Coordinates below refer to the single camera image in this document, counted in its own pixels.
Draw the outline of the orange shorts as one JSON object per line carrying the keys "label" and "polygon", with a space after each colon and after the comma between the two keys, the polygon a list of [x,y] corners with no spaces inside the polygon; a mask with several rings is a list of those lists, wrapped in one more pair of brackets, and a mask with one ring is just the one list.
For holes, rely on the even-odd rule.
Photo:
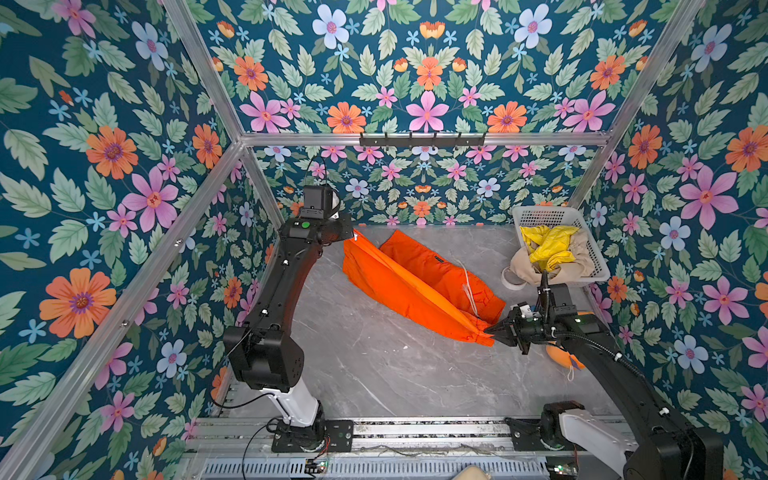
{"label": "orange shorts", "polygon": [[463,265],[396,231],[376,246],[361,233],[344,242],[343,272],[371,299],[451,340],[494,345],[486,330],[505,302]]}

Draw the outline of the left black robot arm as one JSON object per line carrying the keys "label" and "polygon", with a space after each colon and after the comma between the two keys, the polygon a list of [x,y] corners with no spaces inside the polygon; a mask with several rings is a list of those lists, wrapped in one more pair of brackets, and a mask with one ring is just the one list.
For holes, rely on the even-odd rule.
{"label": "left black robot arm", "polygon": [[261,292],[242,324],[225,329],[223,342],[235,379],[270,398],[282,415],[278,432],[305,449],[326,439],[321,402],[302,379],[305,354],[292,338],[296,305],[324,248],[353,237],[329,185],[304,189],[304,205],[279,230],[278,249]]}

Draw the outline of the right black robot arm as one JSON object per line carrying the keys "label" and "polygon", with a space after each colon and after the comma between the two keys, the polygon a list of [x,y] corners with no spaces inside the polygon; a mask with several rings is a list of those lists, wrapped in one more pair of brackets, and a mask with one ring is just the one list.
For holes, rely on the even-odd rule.
{"label": "right black robot arm", "polygon": [[546,278],[534,305],[513,306],[486,329],[493,340],[528,354],[531,346],[556,347],[573,355],[618,407],[632,435],[626,437],[592,416],[578,402],[555,402],[542,410],[541,441],[580,446],[624,479],[720,479],[724,444],[716,432],[694,426],[654,390],[618,349],[607,326],[572,303],[569,288]]}

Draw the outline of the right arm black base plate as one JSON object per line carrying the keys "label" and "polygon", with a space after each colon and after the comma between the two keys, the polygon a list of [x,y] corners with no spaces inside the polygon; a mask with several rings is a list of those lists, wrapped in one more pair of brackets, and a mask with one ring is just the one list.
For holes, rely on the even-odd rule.
{"label": "right arm black base plate", "polygon": [[549,442],[543,440],[540,421],[537,419],[505,417],[503,421],[509,429],[511,442],[516,451],[585,452],[581,446],[566,440]]}

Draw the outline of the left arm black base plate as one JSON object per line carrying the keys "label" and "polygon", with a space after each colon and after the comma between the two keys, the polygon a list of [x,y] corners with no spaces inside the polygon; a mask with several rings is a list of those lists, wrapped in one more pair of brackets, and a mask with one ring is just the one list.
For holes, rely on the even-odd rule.
{"label": "left arm black base plate", "polygon": [[308,427],[289,426],[280,420],[274,432],[273,453],[321,453],[352,450],[352,420],[318,420]]}

